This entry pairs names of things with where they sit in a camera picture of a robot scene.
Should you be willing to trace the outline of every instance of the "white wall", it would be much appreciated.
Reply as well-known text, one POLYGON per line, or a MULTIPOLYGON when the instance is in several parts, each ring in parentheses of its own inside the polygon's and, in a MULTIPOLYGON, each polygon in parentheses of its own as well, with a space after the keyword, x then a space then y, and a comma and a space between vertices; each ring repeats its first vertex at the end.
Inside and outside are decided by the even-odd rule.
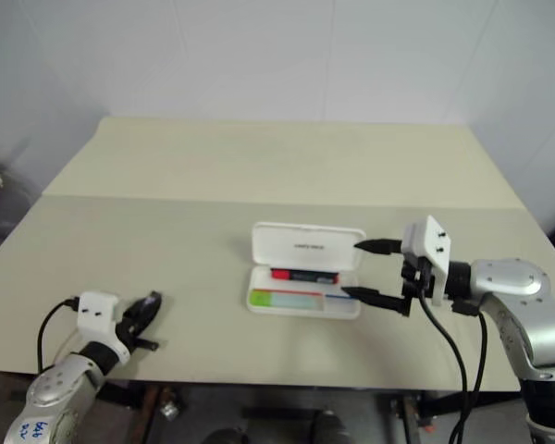
POLYGON ((466 122, 551 229, 555 0, 0 0, 0 161, 36 193, 108 114, 466 122))

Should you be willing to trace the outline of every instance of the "black cable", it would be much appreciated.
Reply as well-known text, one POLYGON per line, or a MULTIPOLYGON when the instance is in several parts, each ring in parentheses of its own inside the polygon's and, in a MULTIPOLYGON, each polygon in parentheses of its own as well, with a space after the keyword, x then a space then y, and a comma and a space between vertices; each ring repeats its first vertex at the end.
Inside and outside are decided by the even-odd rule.
POLYGON ((481 389, 481 381, 483 380, 483 372, 485 371, 485 363, 487 359, 487 323, 483 314, 479 313, 479 324, 481 325, 481 353, 479 354, 479 366, 477 368, 477 377, 475 379, 475 386, 473 387, 473 392, 471 393, 469 399, 469 406, 464 414, 464 417, 460 418, 450 434, 450 442, 452 442, 458 435, 458 442, 463 441, 463 431, 466 420, 469 418, 469 414, 477 404, 477 399, 479 398, 479 390, 481 389))
POLYGON ((51 309, 51 311, 47 314, 47 316, 41 323, 41 326, 39 327, 39 332, 37 333, 37 370, 39 371, 39 373, 43 372, 43 333, 45 331, 45 328, 47 327, 47 323, 54 315, 54 313, 64 305, 70 307, 76 312, 78 311, 78 304, 79 298, 77 296, 60 302, 58 305, 51 309))
POLYGON ((419 303, 421 304, 425 315, 427 316, 427 318, 430 320, 430 322, 434 325, 434 327, 440 332, 440 334, 444 337, 444 339, 450 345, 450 348, 452 349, 452 352, 454 353, 454 357, 456 358, 456 362, 459 365, 459 369, 461 370, 461 387, 462 387, 462 389, 461 389, 461 392, 462 392, 461 419, 463 419, 464 415, 466 414, 466 412, 468 410, 468 404, 469 404, 469 396, 468 396, 468 391, 467 391, 467 387, 466 387, 466 369, 464 367, 463 357, 461 356, 461 353, 459 352, 459 348, 456 346, 456 342, 454 342, 454 339, 452 339, 452 336, 439 323, 439 321, 436 319, 434 314, 431 312, 431 310, 427 306, 426 296, 424 295, 424 292, 420 291, 419 294, 418 294, 418 297, 419 297, 419 303))

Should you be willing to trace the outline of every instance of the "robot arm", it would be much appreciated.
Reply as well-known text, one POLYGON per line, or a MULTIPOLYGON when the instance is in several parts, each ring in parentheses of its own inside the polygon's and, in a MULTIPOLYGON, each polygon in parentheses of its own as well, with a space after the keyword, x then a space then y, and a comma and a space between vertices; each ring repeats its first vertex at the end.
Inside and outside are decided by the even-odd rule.
POLYGON ((462 315, 488 313, 520 381, 533 442, 555 443, 555 299, 546 273, 519 259, 452 262, 450 237, 432 216, 410 225, 402 241, 365 240, 356 247, 404 259, 403 298, 345 289, 362 302, 408 316, 412 298, 423 292, 434 305, 448 298, 462 315))
POLYGON ((117 296, 85 292, 80 296, 78 327, 88 344, 42 372, 27 391, 22 413, 8 429, 6 444, 71 442, 83 416, 117 364, 125 364, 138 347, 156 350, 138 336, 153 321, 161 295, 136 301, 115 323, 117 296))

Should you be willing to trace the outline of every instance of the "marker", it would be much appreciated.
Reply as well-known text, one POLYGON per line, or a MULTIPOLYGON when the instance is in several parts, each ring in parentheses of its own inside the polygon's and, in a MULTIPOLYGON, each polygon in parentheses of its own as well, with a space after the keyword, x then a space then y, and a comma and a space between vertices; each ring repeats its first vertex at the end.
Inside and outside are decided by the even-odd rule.
POLYGON ((271 277, 273 279, 301 280, 304 282, 317 282, 319 284, 337 284, 339 282, 338 273, 328 273, 327 271, 288 270, 284 268, 272 268, 271 277))

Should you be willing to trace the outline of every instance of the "table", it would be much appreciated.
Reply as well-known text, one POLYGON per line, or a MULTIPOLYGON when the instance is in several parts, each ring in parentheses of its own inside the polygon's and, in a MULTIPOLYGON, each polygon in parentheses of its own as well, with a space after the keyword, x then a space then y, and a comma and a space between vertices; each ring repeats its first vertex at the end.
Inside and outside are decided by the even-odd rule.
MULTIPOLYGON (((113 377, 459 389, 451 351, 417 303, 410 318, 365 306, 353 321, 253 314, 244 303, 257 221, 398 238, 428 214, 449 232, 454 260, 521 257, 555 291, 555 250, 466 127, 105 118, 0 248, 0 370, 36 371, 37 329, 70 295, 159 290, 144 336, 161 349, 136 351, 113 377)), ((400 270, 400 257, 367 255, 360 280, 399 294, 400 270)), ((478 322, 435 314, 473 384, 478 322)), ((80 345, 75 316, 52 319, 46 360, 80 345)), ((482 390, 517 390, 494 327, 488 347, 482 390)))

